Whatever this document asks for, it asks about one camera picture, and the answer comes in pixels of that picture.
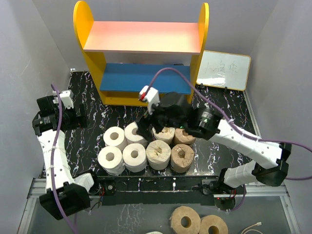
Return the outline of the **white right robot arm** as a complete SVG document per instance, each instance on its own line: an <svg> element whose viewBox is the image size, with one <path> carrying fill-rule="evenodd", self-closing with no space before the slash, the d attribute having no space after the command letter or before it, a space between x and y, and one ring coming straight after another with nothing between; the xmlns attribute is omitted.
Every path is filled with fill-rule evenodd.
<svg viewBox="0 0 312 234"><path fill-rule="evenodd" d="M222 169L218 179L203 185L203 189L227 194L253 182L278 187L287 177L286 160L291 144L265 143L249 132L238 133L220 113L205 106L193 108L184 95L176 92L160 97L158 90L145 86L138 98L148 104L147 111L136 119L137 133L147 141L152 139L151 128L157 133L164 127L180 128L193 137L225 145L251 159L244 165Z"/></svg>

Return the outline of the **patterned white paper roll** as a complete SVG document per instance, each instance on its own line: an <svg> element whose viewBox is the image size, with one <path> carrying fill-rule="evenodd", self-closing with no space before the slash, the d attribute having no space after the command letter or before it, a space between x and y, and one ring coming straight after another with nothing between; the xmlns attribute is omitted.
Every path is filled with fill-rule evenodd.
<svg viewBox="0 0 312 234"><path fill-rule="evenodd" d="M135 122L130 123L124 129L124 134L128 144L139 143L146 147L148 145L148 141L137 133L138 126Z"/></svg>

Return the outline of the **beige roll back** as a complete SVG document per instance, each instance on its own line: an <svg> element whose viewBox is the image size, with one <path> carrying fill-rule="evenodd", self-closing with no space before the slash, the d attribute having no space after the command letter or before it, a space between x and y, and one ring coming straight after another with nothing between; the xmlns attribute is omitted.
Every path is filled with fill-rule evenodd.
<svg viewBox="0 0 312 234"><path fill-rule="evenodd" d="M162 140L170 145L175 136L175 128L164 127L159 133L156 132L155 128L152 128L153 136L155 140Z"/></svg>

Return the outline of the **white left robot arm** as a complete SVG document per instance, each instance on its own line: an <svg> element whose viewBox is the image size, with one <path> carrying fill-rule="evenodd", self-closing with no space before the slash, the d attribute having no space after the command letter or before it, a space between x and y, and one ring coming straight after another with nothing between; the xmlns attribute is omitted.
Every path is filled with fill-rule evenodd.
<svg viewBox="0 0 312 234"><path fill-rule="evenodd" d="M32 125L41 145L46 171L46 192L39 197L39 201L49 214L61 220L63 216L53 190L57 191L65 214L70 216L89 208L89 194L98 193L101 187L91 169L72 177L66 157L65 131L87 127L87 115L83 104L79 105L80 115L76 114L71 90L39 98L37 104L39 112Z"/></svg>

